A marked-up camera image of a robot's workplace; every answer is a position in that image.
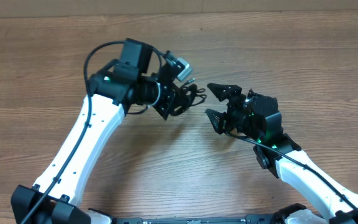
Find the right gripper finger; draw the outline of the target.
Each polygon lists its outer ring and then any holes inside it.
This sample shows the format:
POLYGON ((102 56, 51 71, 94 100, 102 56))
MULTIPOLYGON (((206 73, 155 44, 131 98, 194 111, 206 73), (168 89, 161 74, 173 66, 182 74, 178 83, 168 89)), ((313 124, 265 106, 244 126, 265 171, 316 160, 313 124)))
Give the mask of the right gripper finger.
POLYGON ((219 101, 227 100, 231 96, 240 95, 242 91, 242 88, 237 85, 220 85, 217 83, 209 83, 207 84, 207 87, 219 101))
POLYGON ((220 113, 218 111, 207 109, 205 111, 206 115, 208 116, 212 127, 214 131, 218 134, 226 134, 227 128, 226 128, 226 121, 227 121, 227 113, 223 112, 220 113))

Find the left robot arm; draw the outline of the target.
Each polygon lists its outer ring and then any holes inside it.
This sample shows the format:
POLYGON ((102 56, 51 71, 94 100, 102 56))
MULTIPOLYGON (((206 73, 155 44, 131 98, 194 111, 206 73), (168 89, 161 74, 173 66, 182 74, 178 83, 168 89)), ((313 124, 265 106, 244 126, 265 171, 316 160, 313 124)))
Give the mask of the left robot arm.
POLYGON ((108 139, 132 105, 167 118, 195 99, 191 65, 171 52, 134 39, 122 41, 119 58, 84 74, 80 114, 57 155, 31 187, 17 186, 11 207, 17 223, 112 223, 95 209, 81 210, 85 187, 108 139))

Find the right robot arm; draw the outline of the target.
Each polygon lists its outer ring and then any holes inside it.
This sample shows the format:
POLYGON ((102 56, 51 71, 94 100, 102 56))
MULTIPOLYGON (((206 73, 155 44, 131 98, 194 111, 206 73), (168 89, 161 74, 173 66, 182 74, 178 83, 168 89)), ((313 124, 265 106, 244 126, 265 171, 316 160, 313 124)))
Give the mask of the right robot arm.
POLYGON ((237 85, 209 83, 227 110, 205 113, 218 134, 253 144, 256 159, 263 169, 291 185, 318 213, 300 203, 275 212, 271 223, 358 223, 358 194, 348 190, 320 169, 282 128, 282 115, 276 98, 237 85))

